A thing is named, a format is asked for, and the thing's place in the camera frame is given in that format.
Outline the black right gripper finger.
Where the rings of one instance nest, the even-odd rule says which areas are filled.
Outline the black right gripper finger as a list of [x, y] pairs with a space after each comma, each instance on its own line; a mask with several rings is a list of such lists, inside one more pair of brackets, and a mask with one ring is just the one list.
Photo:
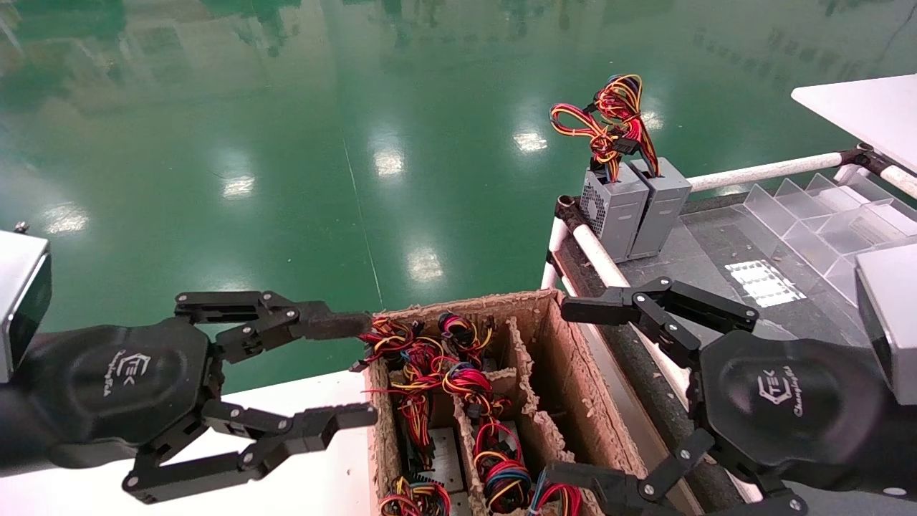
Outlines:
[[561, 317], [592, 325], [633, 324], [678, 367], [695, 368], [701, 341], [678, 317], [718, 333], [750, 333], [759, 311], [694, 285], [659, 277], [639, 287], [607, 287], [599, 297], [565, 298]]

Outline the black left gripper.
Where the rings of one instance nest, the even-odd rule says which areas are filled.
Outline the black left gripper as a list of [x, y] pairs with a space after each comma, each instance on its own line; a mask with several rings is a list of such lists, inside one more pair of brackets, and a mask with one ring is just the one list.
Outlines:
[[[183, 292], [175, 315], [193, 325], [229, 324], [216, 354], [239, 363], [296, 340], [356, 338], [367, 312], [335, 312], [324, 301], [295, 302], [276, 292]], [[188, 422], [210, 361], [208, 336], [182, 319], [36, 336], [19, 366], [19, 471], [95, 468], [131, 459], [175, 424]], [[370, 403], [305, 409], [291, 417], [223, 401], [196, 414], [207, 428], [249, 439], [239, 453], [164, 464], [139, 454], [122, 489], [152, 505], [268, 477], [296, 454], [327, 450], [341, 430], [370, 427]]]

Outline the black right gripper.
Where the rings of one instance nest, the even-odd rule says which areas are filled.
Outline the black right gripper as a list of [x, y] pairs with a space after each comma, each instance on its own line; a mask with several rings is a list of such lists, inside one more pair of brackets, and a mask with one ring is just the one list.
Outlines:
[[548, 464], [544, 479], [592, 491], [605, 515], [681, 515], [662, 500], [708, 454], [762, 491], [714, 515], [808, 514], [779, 478], [897, 494], [898, 403], [867, 349], [734, 330], [698, 350], [692, 372], [701, 429], [645, 479], [573, 462]]

